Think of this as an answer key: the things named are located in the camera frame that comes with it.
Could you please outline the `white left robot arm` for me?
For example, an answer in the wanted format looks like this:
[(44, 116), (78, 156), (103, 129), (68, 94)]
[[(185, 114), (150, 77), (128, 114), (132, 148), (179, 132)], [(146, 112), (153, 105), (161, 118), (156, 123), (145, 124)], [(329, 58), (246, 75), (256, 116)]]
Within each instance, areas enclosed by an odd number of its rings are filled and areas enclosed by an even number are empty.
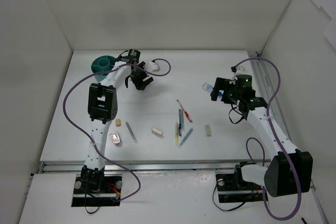
[(128, 86), (131, 80), (137, 90), (144, 90), (153, 78), (143, 70), (145, 62), (140, 61), (141, 52), (128, 50), (126, 56), (102, 56), (91, 65), (91, 71), (97, 76), (98, 83), (89, 88), (88, 114), (91, 120), (88, 156), (81, 170), (81, 178), (87, 179), (86, 186), (92, 192), (99, 192), (105, 186), (105, 161), (101, 156), (106, 149), (107, 135), (112, 121), (118, 112), (117, 90), (120, 85)]

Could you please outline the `grey-blue pen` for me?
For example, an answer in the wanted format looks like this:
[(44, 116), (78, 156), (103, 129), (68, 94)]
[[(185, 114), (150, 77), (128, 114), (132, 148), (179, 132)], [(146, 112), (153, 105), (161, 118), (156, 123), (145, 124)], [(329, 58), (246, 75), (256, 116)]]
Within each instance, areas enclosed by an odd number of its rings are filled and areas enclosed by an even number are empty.
[(134, 132), (133, 132), (133, 130), (131, 129), (131, 126), (130, 126), (129, 122), (126, 122), (125, 124), (126, 124), (128, 130), (129, 130), (129, 133), (130, 133), (132, 139), (134, 140), (135, 143), (137, 143), (138, 140), (137, 140), (137, 138), (135, 137)]

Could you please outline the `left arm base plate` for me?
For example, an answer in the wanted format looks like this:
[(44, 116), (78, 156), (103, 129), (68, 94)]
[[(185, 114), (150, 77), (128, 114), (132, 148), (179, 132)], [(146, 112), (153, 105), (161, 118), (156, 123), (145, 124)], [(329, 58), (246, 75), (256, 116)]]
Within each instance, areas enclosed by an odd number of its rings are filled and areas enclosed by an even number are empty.
[(100, 187), (86, 185), (77, 175), (72, 194), (72, 207), (116, 207), (120, 206), (122, 175), (105, 175)]

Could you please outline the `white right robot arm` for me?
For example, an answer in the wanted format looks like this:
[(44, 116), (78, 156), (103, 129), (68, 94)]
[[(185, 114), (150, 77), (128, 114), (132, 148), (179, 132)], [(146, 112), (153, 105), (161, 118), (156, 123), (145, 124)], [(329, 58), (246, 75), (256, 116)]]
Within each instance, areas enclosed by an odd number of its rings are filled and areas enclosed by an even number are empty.
[(296, 147), (267, 111), (267, 102), (256, 96), (252, 88), (252, 76), (239, 74), (234, 80), (216, 78), (211, 100), (216, 101), (222, 92), (221, 101), (237, 105), (239, 112), (258, 133), (263, 147), (271, 156), (268, 167), (255, 162), (240, 164), (233, 173), (233, 184), (245, 188), (250, 183), (264, 186), (272, 197), (306, 193), (310, 189), (313, 158), (309, 152)]

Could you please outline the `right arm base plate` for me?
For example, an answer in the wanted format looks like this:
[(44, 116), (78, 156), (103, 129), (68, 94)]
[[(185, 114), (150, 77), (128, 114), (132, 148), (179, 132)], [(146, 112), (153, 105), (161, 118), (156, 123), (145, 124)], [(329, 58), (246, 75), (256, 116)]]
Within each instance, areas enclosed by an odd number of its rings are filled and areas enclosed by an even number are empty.
[(216, 173), (218, 201), (225, 203), (247, 203), (263, 201), (262, 187), (242, 179), (240, 165), (229, 172)]

